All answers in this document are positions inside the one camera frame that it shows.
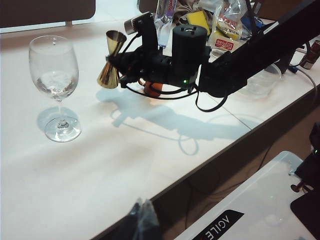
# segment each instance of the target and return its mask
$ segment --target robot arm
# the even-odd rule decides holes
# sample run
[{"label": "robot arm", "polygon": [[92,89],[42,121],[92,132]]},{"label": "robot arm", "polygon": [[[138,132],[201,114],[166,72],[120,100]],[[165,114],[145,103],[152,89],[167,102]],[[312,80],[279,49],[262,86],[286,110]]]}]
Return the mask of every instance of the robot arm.
[{"label": "robot arm", "polygon": [[209,62],[206,30],[196,25],[179,25],[173,29],[172,57],[158,49],[157,33],[150,13],[125,23],[128,34],[142,35],[142,46],[133,52],[109,56],[121,73],[121,87],[140,78],[151,83],[176,86],[189,93],[195,87],[198,68],[201,72],[197,90],[214,97],[226,97],[247,84],[247,79],[276,62],[288,52],[320,34],[315,10],[320,0],[304,0],[281,19],[256,35],[234,52],[226,52]]}]

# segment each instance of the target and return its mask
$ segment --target plastic water bottle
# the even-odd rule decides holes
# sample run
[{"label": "plastic water bottle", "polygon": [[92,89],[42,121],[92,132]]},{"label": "plastic water bottle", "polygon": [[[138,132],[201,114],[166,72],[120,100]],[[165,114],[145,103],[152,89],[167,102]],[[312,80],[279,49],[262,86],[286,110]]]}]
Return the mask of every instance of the plastic water bottle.
[{"label": "plastic water bottle", "polygon": [[158,45],[162,48],[166,48],[168,44],[176,5],[177,0],[158,0],[154,18],[154,25],[158,38]]}]

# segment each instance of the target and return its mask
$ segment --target glass stem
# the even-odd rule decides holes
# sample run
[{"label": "glass stem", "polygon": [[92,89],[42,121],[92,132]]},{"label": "glass stem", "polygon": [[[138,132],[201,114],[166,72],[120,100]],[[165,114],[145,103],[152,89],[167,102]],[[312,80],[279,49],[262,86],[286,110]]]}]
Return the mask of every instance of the glass stem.
[{"label": "glass stem", "polygon": [[65,128],[67,128],[69,126],[69,124],[65,120],[65,118],[64,118],[64,116],[62,114],[62,111],[61,111],[61,109],[62,109],[62,101],[61,100],[57,101],[57,103],[58,103],[58,109],[59,109],[59,115],[60,115],[60,121],[59,121],[57,127],[59,129],[65,129]]}]

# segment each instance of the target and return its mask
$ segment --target plastic container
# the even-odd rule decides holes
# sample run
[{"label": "plastic container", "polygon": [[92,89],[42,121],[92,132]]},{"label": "plastic container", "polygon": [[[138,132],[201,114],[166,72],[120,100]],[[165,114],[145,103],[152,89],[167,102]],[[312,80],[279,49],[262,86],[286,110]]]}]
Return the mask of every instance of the plastic container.
[{"label": "plastic container", "polygon": [[177,0],[158,0],[154,25],[158,38],[158,45],[166,48],[169,40],[172,21],[177,5]]},{"label": "plastic container", "polygon": [[240,89],[239,92],[255,98],[263,98],[271,92],[280,79],[280,69],[275,64],[271,64],[264,70],[250,77],[247,80],[247,85]]}]

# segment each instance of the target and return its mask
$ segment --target glass base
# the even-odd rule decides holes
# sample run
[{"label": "glass base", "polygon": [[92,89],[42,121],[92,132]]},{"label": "glass base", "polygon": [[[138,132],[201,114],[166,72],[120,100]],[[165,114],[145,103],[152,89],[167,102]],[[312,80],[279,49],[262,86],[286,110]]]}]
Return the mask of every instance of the glass base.
[{"label": "glass base", "polygon": [[81,125],[77,119],[66,116],[64,118],[54,118],[48,122],[44,133],[52,141],[65,143],[78,137],[81,130]]}]

